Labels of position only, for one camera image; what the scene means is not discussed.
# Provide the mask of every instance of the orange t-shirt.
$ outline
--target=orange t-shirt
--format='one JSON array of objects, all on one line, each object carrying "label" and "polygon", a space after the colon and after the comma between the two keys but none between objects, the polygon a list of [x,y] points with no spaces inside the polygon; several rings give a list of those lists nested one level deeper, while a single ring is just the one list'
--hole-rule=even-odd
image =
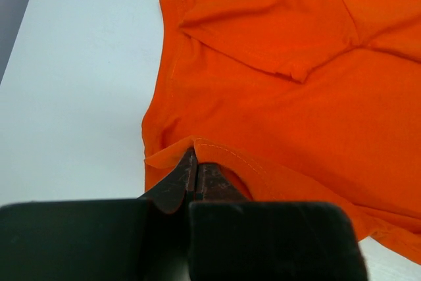
[{"label": "orange t-shirt", "polygon": [[161,0],[146,188],[194,146],[254,200],[329,201],[421,263],[421,0]]}]

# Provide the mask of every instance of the white surface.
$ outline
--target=white surface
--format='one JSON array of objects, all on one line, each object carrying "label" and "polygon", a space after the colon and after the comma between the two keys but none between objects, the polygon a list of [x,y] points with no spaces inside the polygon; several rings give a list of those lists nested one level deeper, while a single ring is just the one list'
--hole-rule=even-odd
[{"label": "white surface", "polygon": [[[139,196],[161,47],[158,0],[30,0],[0,85],[0,205]],[[373,281],[421,280],[361,246]]]}]

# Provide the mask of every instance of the t-shirt sleeve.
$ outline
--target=t-shirt sleeve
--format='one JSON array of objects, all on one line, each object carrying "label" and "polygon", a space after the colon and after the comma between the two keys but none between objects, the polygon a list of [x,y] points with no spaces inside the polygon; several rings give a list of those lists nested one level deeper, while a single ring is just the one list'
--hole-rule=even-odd
[{"label": "t-shirt sleeve", "polygon": [[358,44],[343,0],[198,0],[180,27],[233,59],[299,82]]},{"label": "t-shirt sleeve", "polygon": [[360,46],[421,61],[421,0],[344,0]]}]

